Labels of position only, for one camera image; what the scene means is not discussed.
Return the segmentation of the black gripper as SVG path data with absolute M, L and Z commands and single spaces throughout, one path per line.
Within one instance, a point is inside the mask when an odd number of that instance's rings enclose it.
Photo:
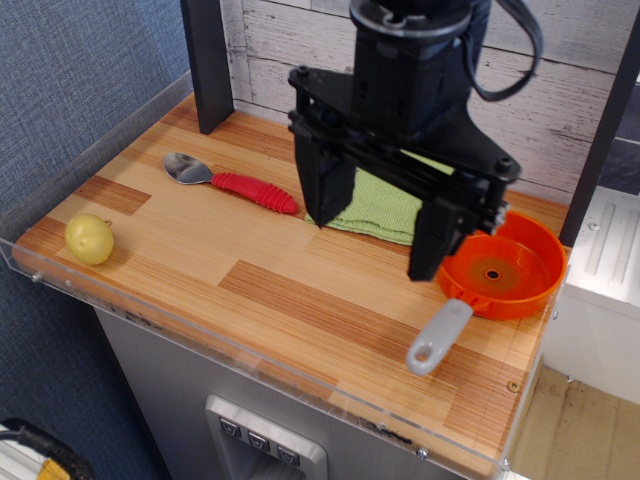
M 471 120 L 483 19 L 359 21 L 351 73 L 300 66 L 289 117 L 307 213 L 323 227 L 353 199 L 356 168 L 422 200 L 408 275 L 431 281 L 465 239 L 506 221 L 514 158 Z

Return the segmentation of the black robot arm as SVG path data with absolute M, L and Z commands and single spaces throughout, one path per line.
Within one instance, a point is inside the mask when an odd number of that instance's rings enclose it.
M 409 277 L 431 280 L 476 231 L 504 220 L 519 164 L 468 111 L 486 1 L 354 1 L 351 73 L 300 66 L 290 113 L 306 209 L 326 225 L 364 170 L 421 202 Z

